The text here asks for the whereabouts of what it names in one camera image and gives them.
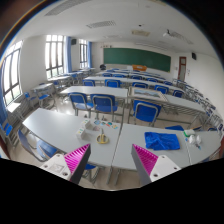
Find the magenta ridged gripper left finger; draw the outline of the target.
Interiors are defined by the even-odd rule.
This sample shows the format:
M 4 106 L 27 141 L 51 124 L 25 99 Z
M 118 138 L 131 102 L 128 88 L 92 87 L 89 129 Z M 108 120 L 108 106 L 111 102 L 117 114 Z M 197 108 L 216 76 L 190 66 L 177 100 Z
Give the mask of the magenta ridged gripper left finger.
M 79 184 L 90 154 L 91 146 L 87 144 L 65 155 L 55 154 L 41 166 L 41 169 Z

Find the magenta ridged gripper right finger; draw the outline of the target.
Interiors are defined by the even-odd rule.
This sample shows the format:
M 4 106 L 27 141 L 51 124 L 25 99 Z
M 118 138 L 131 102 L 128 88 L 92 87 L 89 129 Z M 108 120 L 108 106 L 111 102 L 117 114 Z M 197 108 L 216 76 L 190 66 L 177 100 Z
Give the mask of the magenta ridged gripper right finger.
M 142 186 L 180 170 L 166 155 L 157 156 L 136 144 L 132 145 L 131 155 Z

